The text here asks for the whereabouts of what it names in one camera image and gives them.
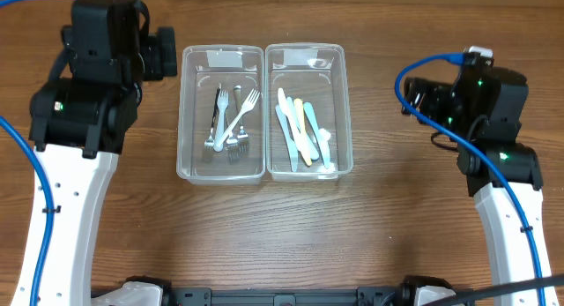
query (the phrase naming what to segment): white label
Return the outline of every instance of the white label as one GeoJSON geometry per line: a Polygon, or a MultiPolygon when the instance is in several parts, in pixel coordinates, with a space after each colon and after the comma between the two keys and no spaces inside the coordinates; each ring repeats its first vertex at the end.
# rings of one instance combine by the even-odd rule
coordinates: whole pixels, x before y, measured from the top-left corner
{"type": "Polygon", "coordinates": [[[240,51],[207,50],[210,68],[242,68],[243,53],[240,51]]]}
{"type": "Polygon", "coordinates": [[[317,59],[316,49],[285,49],[284,66],[311,65],[317,59]]]}

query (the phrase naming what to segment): plastic bin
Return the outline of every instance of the plastic bin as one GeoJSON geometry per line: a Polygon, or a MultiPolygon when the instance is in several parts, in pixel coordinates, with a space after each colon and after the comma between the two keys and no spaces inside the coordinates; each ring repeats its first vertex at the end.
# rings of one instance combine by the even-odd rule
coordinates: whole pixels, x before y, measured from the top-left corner
{"type": "MultiPolygon", "coordinates": [[[[266,49],[266,89],[270,96],[266,151],[267,168],[275,181],[311,181],[337,179],[353,169],[353,139],[345,52],[338,45],[293,43],[270,45],[266,49]],[[329,136],[330,165],[320,156],[311,167],[298,159],[292,172],[284,133],[275,107],[278,89],[287,96],[311,102],[317,124],[329,136]]],[[[306,118],[308,135],[316,142],[306,118]]]]}
{"type": "Polygon", "coordinates": [[[184,49],[176,162],[179,177],[193,184],[260,183],[265,172],[268,120],[264,109],[268,107],[268,96],[259,98],[255,108],[243,117],[249,134],[250,149],[246,156],[230,162],[225,148],[221,153],[214,153],[209,162],[202,156],[204,141],[210,135],[218,84],[229,92],[227,118],[232,120],[237,115],[234,86],[241,86],[244,100],[252,89],[264,93],[263,76],[264,53],[258,47],[211,45],[184,49]]]}

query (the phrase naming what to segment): metal fork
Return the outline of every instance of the metal fork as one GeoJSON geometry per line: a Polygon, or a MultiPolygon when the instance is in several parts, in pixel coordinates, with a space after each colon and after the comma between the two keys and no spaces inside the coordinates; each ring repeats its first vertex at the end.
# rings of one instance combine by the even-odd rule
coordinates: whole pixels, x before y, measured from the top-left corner
{"type": "MultiPolygon", "coordinates": [[[[235,95],[235,103],[237,107],[237,112],[241,109],[242,105],[242,98],[241,98],[241,86],[235,86],[233,88],[233,93],[235,95]]],[[[239,149],[241,153],[248,153],[249,152],[249,135],[245,131],[243,127],[243,117],[241,116],[241,120],[239,121],[239,134],[237,134],[237,139],[239,139],[239,149]]]]}
{"type": "Polygon", "coordinates": [[[239,141],[233,136],[233,131],[229,131],[229,137],[226,140],[226,145],[227,154],[229,155],[229,161],[233,162],[239,160],[239,141]]]}
{"type": "Polygon", "coordinates": [[[213,117],[211,118],[210,137],[204,142],[204,152],[202,158],[204,161],[212,161],[213,156],[213,127],[215,126],[215,117],[218,114],[218,97],[221,92],[221,84],[218,86],[218,91],[215,93],[215,101],[213,102],[213,117]]]}
{"type": "Polygon", "coordinates": [[[239,114],[237,115],[237,117],[235,117],[235,119],[231,122],[231,124],[229,124],[227,131],[225,131],[223,133],[221,138],[216,140],[216,142],[215,142],[216,146],[221,145],[221,144],[223,144],[223,142],[225,142],[225,140],[229,136],[229,132],[231,132],[233,130],[233,128],[235,127],[235,125],[237,124],[237,122],[239,122],[239,119],[241,118],[241,116],[243,116],[245,113],[249,112],[250,110],[252,110],[255,107],[256,102],[258,101],[258,98],[260,96],[261,96],[261,93],[258,92],[257,90],[252,90],[249,93],[249,96],[247,96],[247,99],[245,99],[245,101],[241,105],[241,110],[239,111],[239,114]]]}

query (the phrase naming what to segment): yellow knife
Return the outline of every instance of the yellow knife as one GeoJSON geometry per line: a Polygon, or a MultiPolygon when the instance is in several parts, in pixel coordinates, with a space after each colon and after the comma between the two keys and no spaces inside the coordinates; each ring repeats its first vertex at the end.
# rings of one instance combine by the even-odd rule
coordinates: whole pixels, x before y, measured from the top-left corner
{"type": "MultiPolygon", "coordinates": [[[[306,119],[303,115],[303,101],[301,99],[295,99],[293,105],[296,107],[296,115],[298,116],[298,122],[300,123],[300,141],[307,142],[308,134],[306,134],[306,119]]],[[[311,156],[309,156],[309,148],[302,148],[300,150],[301,157],[306,162],[306,165],[311,166],[311,156]]]]}

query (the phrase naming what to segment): wooden tabletop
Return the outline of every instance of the wooden tabletop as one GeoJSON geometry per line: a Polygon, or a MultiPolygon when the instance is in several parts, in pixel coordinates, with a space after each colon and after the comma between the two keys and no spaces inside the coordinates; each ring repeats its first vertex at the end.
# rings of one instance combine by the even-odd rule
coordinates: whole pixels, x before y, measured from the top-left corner
{"type": "MultiPolygon", "coordinates": [[[[331,288],[396,285],[406,274],[453,284],[491,282],[486,241],[456,154],[399,113],[392,87],[407,64],[470,45],[529,80],[519,141],[545,181],[543,219],[553,273],[564,272],[564,11],[477,4],[341,4],[145,0],[152,31],[173,26],[177,57],[190,45],[266,48],[328,42],[345,49],[354,169],[337,182],[197,187],[175,170],[180,77],[145,84],[105,200],[93,287],[131,275],[176,286],[331,288]]],[[[71,1],[0,10],[0,115],[27,136],[29,101],[46,81],[70,24],[71,1]]],[[[452,82],[432,63],[413,76],[452,82]]],[[[19,278],[33,170],[0,131],[0,303],[19,278]]],[[[560,302],[564,291],[560,290],[560,302]]]]}

